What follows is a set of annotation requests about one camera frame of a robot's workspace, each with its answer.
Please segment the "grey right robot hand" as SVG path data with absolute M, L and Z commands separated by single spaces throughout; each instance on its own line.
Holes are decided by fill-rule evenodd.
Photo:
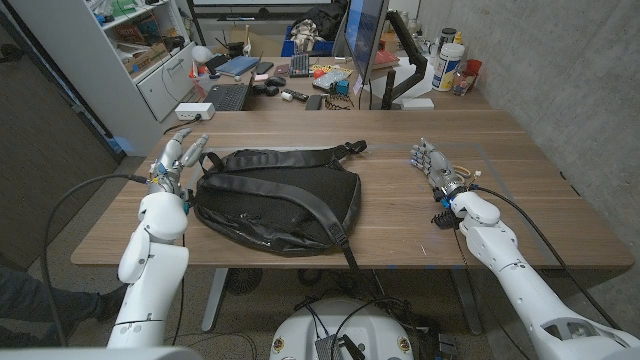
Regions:
M 436 202 L 451 201 L 459 193 L 467 190 L 467 186 L 458 178 L 449 160 L 424 138 L 420 139 L 420 144 L 413 146 L 410 154 L 410 163 L 427 176 Z

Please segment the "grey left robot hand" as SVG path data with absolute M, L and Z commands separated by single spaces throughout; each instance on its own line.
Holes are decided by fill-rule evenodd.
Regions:
M 209 136 L 202 135 L 186 151 L 182 141 L 191 133 L 190 128 L 178 131 L 165 145 L 164 149 L 150 167 L 150 183 L 148 193 L 167 192 L 188 198 L 187 191 L 180 183 L 181 172 L 185 167 L 192 167 L 200 158 Z

